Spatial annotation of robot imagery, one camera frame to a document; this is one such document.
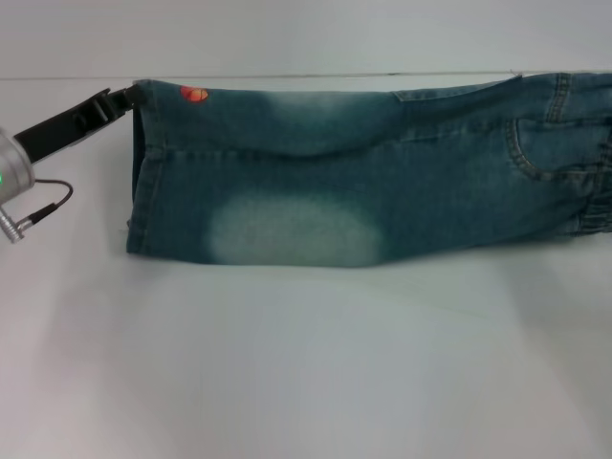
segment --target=black clamp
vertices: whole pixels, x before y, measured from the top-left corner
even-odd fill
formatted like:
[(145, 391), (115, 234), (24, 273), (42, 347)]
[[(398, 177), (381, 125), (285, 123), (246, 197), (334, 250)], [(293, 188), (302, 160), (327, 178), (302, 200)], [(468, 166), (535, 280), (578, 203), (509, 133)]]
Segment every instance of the black clamp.
[(62, 148), (87, 139), (142, 103), (144, 93), (138, 86), (114, 93), (105, 89), (14, 137), (26, 151), (30, 161), (36, 163)]

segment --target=cable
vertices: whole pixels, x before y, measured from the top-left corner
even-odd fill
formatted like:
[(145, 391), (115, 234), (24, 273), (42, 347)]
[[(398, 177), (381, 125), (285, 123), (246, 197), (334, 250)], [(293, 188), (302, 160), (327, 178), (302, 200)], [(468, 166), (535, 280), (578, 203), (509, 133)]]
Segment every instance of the cable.
[(36, 225), (43, 218), (48, 217), (49, 215), (54, 213), (56, 210), (66, 204), (66, 202), (72, 197), (75, 191), (72, 185), (70, 185), (68, 182), (64, 182), (63, 180), (36, 179), (35, 181), (38, 184), (64, 185), (68, 188), (68, 192), (66, 193), (66, 196), (64, 196), (62, 200), (58, 203), (49, 204), (48, 206), (43, 207), (41, 210), (37, 210), (36, 212), (31, 213), (26, 218), (19, 221), (17, 223), (17, 227), (20, 230), (27, 230), (29, 227)]
[(72, 197), (73, 193), (75, 192), (73, 186), (63, 180), (36, 179), (36, 182), (38, 184), (64, 185), (68, 188), (68, 193), (66, 194), (66, 196), (64, 196), (62, 200), (59, 201), (57, 204), (55, 204), (57, 208), (61, 208), (64, 204), (66, 204), (66, 202)]

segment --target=orange embroidered patch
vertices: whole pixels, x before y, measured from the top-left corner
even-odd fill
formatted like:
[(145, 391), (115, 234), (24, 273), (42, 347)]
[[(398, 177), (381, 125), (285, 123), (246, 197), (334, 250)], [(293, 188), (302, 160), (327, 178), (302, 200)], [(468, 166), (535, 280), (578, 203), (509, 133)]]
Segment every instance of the orange embroidered patch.
[(203, 88), (193, 88), (191, 86), (181, 86), (181, 95), (189, 102), (203, 102), (208, 98), (208, 91)]

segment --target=white wall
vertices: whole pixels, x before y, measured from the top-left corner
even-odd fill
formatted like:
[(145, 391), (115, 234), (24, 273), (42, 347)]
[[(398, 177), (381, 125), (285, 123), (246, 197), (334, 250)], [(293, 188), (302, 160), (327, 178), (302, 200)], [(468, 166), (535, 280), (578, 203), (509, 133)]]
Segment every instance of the white wall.
[[(12, 132), (131, 77), (389, 90), (612, 69), (595, 0), (0, 8)], [(388, 72), (443, 74), (243, 78)], [(348, 272), (130, 257), (130, 121), (38, 164), (74, 198), (0, 239), (0, 458), (612, 457), (610, 237)]]
[(612, 67), (612, 3), (5, 0), (3, 77)]

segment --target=faded knee patch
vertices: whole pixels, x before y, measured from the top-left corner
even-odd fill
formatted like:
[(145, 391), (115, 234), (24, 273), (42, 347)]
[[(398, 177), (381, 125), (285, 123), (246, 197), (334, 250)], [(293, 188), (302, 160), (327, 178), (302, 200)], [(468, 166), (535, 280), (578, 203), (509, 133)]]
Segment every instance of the faded knee patch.
[(241, 195), (212, 215), (204, 242), (221, 264), (356, 267), (381, 261), (382, 239), (333, 197)]

